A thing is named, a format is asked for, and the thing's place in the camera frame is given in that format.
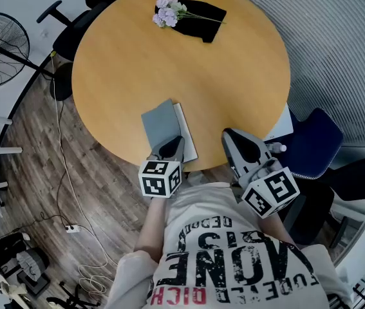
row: white bottle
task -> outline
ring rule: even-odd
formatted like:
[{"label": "white bottle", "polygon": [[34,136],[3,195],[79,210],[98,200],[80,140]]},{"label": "white bottle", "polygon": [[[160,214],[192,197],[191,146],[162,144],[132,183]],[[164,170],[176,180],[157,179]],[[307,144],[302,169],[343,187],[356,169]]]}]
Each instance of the white bottle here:
[{"label": "white bottle", "polygon": [[267,148],[271,153],[281,153],[286,151],[286,145],[279,142],[268,143]]}]

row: white paper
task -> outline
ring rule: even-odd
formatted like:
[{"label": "white paper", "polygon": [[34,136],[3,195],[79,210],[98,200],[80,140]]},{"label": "white paper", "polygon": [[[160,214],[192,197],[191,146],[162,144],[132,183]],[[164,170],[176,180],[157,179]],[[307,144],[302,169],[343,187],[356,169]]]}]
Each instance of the white paper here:
[{"label": "white paper", "polygon": [[269,132],[269,134],[264,138],[264,141],[272,140],[273,138],[281,137],[293,132],[294,128],[292,127],[290,110],[288,108],[288,104],[285,104],[285,108],[281,116],[274,128],[271,129],[271,132]]},{"label": "white paper", "polygon": [[185,117],[183,115],[181,104],[174,104],[174,110],[178,119],[178,123],[180,125],[181,136],[185,140],[185,147],[183,148],[183,162],[190,162],[191,160],[197,159],[198,154],[196,153],[195,145],[192,141],[192,136],[189,132],[187,121],[185,120]]}]

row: blue chair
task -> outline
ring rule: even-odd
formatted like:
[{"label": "blue chair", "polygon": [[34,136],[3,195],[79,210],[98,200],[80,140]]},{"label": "blue chair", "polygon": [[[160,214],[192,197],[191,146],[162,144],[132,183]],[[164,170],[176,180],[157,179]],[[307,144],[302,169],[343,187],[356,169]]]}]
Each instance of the blue chair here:
[{"label": "blue chair", "polygon": [[299,121],[291,111],[290,114],[294,132],[272,141],[286,145],[286,151],[276,156],[295,177],[314,180],[325,173],[337,154],[343,140],[342,131],[319,108],[304,121]]}]

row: fan stand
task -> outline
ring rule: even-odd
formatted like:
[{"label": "fan stand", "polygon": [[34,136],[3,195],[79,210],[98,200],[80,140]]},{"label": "fan stand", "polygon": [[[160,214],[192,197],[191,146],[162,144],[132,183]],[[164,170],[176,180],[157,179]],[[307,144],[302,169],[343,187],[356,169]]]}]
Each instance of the fan stand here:
[{"label": "fan stand", "polygon": [[49,92],[52,98],[56,98],[56,100],[66,100],[68,97],[72,95],[72,67],[73,63],[69,62],[59,66],[55,73],[51,73],[43,68],[40,68],[38,65],[23,59],[15,54],[10,53],[9,51],[0,47],[0,53],[13,59],[19,63],[22,63],[30,68],[40,71],[42,74],[51,77],[51,84],[49,88]]}]

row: electric fan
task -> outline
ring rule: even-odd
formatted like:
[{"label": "electric fan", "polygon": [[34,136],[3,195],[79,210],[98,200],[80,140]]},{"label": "electric fan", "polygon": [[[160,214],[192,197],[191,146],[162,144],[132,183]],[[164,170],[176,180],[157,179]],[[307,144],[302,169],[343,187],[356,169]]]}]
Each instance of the electric fan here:
[{"label": "electric fan", "polygon": [[70,70],[64,70],[62,66],[59,68],[62,72],[58,72],[58,69],[53,74],[29,61],[29,51],[29,38],[23,26],[13,17],[0,13],[0,85],[12,80],[26,65],[55,81],[55,94],[58,100],[69,97],[72,93],[71,65],[65,67]]}]

